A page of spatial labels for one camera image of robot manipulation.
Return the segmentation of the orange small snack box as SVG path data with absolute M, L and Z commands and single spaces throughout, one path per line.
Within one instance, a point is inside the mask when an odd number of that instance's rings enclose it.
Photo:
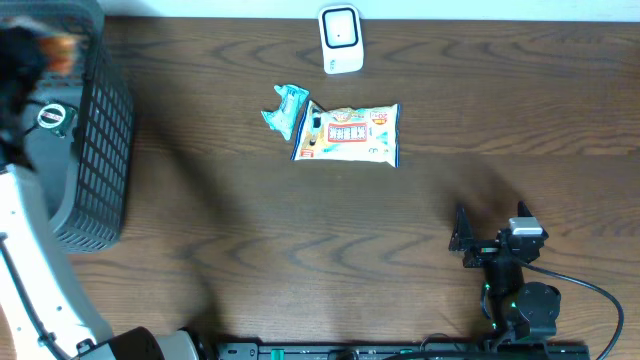
M 47 70 L 60 75 L 69 75 L 77 60 L 77 38 L 57 33 L 38 38 L 38 44 L 46 56 Z

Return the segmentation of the dark green round-label packet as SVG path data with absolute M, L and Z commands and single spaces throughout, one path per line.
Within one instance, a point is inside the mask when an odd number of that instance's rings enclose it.
M 56 137 L 64 138 L 76 117 L 75 108 L 60 103 L 50 103 L 40 109 L 36 123 Z

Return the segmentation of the yellow wet wipes pack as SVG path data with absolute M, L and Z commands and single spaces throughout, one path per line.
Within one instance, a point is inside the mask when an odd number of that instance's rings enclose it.
M 291 159 L 387 163 L 397 168 L 400 114 L 400 104 L 324 110 L 309 100 Z

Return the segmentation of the teal snack packet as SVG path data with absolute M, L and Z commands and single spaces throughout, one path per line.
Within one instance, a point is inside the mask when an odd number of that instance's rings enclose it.
M 275 85 L 274 91 L 281 97 L 278 109 L 262 111 L 261 115 L 271 130 L 280 132 L 285 141 L 290 141 L 298 114 L 310 92 L 293 84 Z

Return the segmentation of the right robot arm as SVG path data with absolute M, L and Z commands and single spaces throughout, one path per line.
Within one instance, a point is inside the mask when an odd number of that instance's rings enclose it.
M 481 309 L 493 333 L 481 348 L 496 352 L 506 345 L 542 344 L 557 333 L 561 294 L 553 286 L 524 280 L 523 268 L 540 256 L 548 233 L 524 202 L 517 215 L 493 239 L 475 237 L 463 207 L 456 209 L 449 250 L 463 254 L 465 268 L 480 268 L 485 284 Z

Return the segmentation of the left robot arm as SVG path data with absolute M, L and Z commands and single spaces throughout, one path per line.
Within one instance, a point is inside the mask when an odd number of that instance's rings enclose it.
M 182 328 L 114 335 L 77 280 L 49 227 L 41 184 L 24 150 L 21 117 L 47 70 L 70 72 L 73 36 L 29 18 L 1 28 L 1 308 L 20 359 L 208 359 Z

